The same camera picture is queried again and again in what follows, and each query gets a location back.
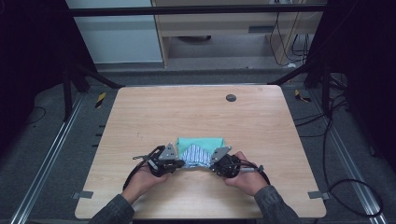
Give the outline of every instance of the wall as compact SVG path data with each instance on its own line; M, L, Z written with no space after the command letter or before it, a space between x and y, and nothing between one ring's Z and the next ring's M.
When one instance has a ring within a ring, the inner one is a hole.
M66 0L70 8L151 7L149 0ZM75 18L96 66L162 63L153 16Z

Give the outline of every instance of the sleeve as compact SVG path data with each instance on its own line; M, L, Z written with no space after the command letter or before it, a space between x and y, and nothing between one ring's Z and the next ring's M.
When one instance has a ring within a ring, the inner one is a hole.
M89 223L130 223L133 216L134 209L119 194L102 208Z
M254 195L257 205L262 210L264 223L303 223L297 214L283 201L274 186L260 189Z

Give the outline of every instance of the table top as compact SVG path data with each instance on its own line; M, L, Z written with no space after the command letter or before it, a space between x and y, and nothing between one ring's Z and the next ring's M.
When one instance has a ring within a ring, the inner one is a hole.
M228 102L233 94L236 101ZM156 146L179 137L223 137L262 164L271 184L299 217L323 217L318 186L278 86L161 86L119 90L92 163L76 217L91 218L116 194L128 174ZM225 186L208 169L179 169L133 206L134 218L260 218L253 197Z

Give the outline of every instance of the folded cloth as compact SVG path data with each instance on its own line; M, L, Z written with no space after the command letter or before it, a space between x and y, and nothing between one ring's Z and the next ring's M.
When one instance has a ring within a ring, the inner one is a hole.
M185 168L203 166L209 168L210 160L218 147L225 147L223 138L178 138L178 157Z

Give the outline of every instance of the hand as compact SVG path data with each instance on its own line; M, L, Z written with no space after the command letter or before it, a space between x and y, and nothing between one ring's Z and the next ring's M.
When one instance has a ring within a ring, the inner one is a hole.
M240 151L235 156L239 160L248 160ZM227 186L237 187L250 196L254 196L260 189L268 186L267 182L265 182L264 178L258 172L239 172L234 178L224 179L224 183Z
M171 174L157 177L151 173L148 164L143 166L132 176L126 189L122 192L122 197L132 205L140 196L147 193L152 187L165 182Z

